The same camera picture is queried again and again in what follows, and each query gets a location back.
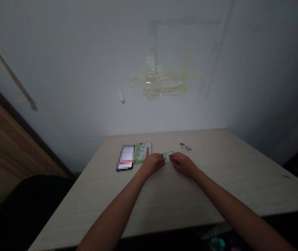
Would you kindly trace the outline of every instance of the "wooden wardrobe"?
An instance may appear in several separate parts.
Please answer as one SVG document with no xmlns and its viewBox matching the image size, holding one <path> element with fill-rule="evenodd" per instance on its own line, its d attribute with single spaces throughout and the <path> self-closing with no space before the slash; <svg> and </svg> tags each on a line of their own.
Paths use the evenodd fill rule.
<svg viewBox="0 0 298 251">
<path fill-rule="evenodd" d="M 25 178 L 69 177 L 0 105 L 0 203 Z"/>
</svg>

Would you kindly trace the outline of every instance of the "table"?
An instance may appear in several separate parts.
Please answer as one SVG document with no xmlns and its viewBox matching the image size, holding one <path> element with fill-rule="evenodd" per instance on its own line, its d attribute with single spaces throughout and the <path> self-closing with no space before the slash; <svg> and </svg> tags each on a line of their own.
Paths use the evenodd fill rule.
<svg viewBox="0 0 298 251">
<path fill-rule="evenodd" d="M 141 164 L 116 172 L 124 144 L 152 142 L 152 152 L 182 152 L 261 216 L 298 211 L 298 178 L 226 129 L 108 137 L 36 238 L 30 251 L 80 243 Z M 179 143 L 192 150 L 184 151 Z M 122 237 L 222 222 L 197 186 L 166 164 L 145 183 Z"/>
</svg>

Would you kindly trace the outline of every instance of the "smartphone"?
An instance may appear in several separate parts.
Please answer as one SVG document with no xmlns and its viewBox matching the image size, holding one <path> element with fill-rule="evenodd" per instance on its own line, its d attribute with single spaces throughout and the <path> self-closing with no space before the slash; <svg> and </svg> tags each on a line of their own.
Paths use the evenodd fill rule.
<svg viewBox="0 0 298 251">
<path fill-rule="evenodd" d="M 134 153 L 135 145 L 123 145 L 117 163 L 117 172 L 133 169 Z"/>
</svg>

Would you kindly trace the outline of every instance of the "green package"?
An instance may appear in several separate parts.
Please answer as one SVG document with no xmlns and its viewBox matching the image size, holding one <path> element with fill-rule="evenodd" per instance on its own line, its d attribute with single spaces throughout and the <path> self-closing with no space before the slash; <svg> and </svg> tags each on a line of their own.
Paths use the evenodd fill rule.
<svg viewBox="0 0 298 251">
<path fill-rule="evenodd" d="M 170 159 L 169 159 L 170 154 L 173 154 L 173 152 L 171 151 L 171 152 L 162 153 L 165 163 L 170 162 Z"/>
<path fill-rule="evenodd" d="M 149 154 L 151 154 L 151 142 L 136 144 L 134 164 L 142 163 L 144 161 L 146 158 L 147 147 L 149 147 Z"/>
</svg>

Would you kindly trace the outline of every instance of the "small object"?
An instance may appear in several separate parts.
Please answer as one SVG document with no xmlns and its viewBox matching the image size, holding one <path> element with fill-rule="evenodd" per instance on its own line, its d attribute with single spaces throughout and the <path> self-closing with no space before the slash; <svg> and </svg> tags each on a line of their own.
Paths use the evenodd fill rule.
<svg viewBox="0 0 298 251">
<path fill-rule="evenodd" d="M 181 146 L 184 150 L 186 150 L 186 151 L 190 151 L 190 150 L 192 150 L 191 147 L 189 147 L 189 146 L 186 145 L 186 144 L 183 144 L 183 143 L 179 143 L 179 144 L 180 144 L 180 146 Z"/>
<path fill-rule="evenodd" d="M 218 237 L 213 237 L 208 245 L 212 251 L 224 251 L 226 246 L 225 241 Z"/>
<path fill-rule="evenodd" d="M 119 96 L 119 99 L 121 101 L 121 103 L 124 105 L 125 104 L 125 97 L 124 97 L 124 92 L 122 90 L 122 86 L 118 86 L 118 96 Z"/>
<path fill-rule="evenodd" d="M 170 159 L 169 159 L 169 155 L 173 154 L 173 152 L 166 152 L 166 153 L 162 153 L 163 158 L 165 159 L 165 163 L 169 163 Z"/>
<path fill-rule="evenodd" d="M 117 172 L 133 169 L 135 145 L 123 145 L 117 163 Z"/>
<path fill-rule="evenodd" d="M 149 147 L 149 154 L 151 154 L 151 142 L 136 144 L 134 164 L 142 163 L 144 161 L 147 154 L 147 147 Z"/>
</svg>

